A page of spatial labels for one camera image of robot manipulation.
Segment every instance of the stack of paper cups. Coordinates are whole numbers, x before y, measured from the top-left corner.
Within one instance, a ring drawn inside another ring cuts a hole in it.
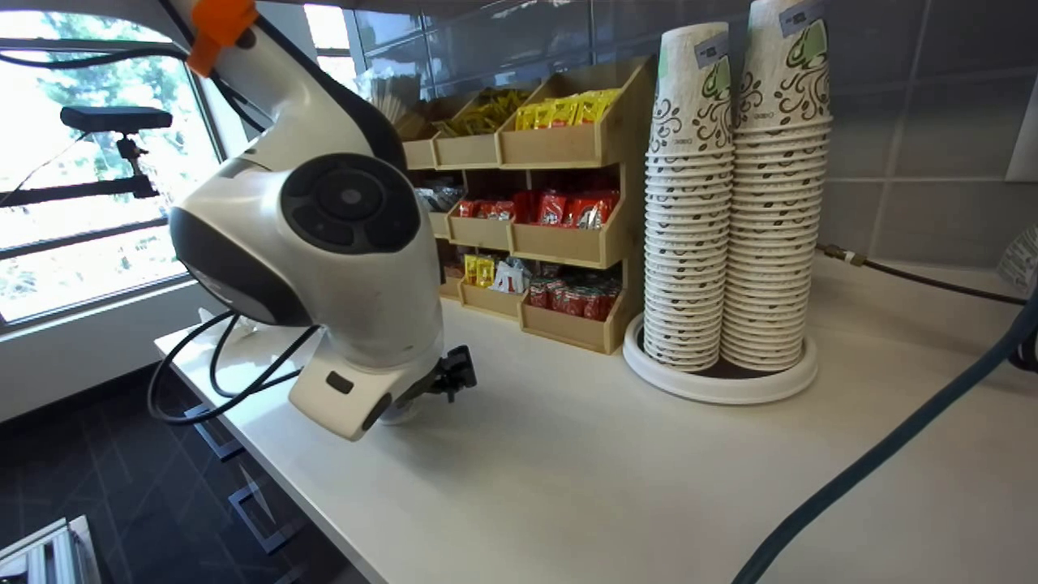
[[[821,0],[751,0],[735,110],[722,360],[801,360],[826,168],[829,93]]]
[[[671,28],[644,152],[644,328],[655,364],[689,373],[719,360],[734,192],[730,28]]]

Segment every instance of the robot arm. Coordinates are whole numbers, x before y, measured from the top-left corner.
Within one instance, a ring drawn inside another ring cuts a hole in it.
[[[184,27],[215,4],[161,7]],[[244,12],[244,24],[247,43],[202,69],[215,66],[271,127],[171,208],[171,242],[224,306],[268,325],[324,328],[293,402],[359,438],[422,391],[475,384],[467,360],[440,360],[435,238],[392,127],[267,19]]]

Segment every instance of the countertop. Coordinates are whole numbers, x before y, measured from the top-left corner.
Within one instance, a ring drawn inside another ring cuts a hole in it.
[[[373,580],[626,584],[735,573],[764,533],[956,377],[1012,308],[821,263],[819,384],[774,407],[697,407],[621,355],[444,306],[481,391],[422,399],[351,445],[268,391],[227,417],[263,467]],[[227,348],[247,380],[284,330]],[[178,371],[205,392],[205,342]],[[1035,580],[1038,384],[1002,366],[829,505],[764,580]]]

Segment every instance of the window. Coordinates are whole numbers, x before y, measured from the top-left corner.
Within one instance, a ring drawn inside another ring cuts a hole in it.
[[[134,46],[167,46],[154,28],[72,12],[2,12],[0,53],[61,63]],[[136,103],[171,115],[169,130],[142,130],[142,173],[159,197],[96,194],[0,208],[0,330],[53,311],[184,279],[167,234],[167,203],[202,185],[216,152],[198,85],[175,60],[40,73],[0,63],[0,197],[18,189],[129,180],[117,132],[77,138],[57,110]]]
[[[351,92],[358,92],[358,69],[351,56],[351,34],[346,34],[346,12],[336,7],[301,7],[304,24],[311,28],[319,66]]]

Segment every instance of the wall outlet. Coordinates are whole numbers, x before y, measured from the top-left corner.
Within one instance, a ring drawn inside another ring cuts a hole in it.
[[[1038,183],[1038,77],[1024,110],[1024,123],[1019,127],[1019,138],[1015,138],[1007,183]]]

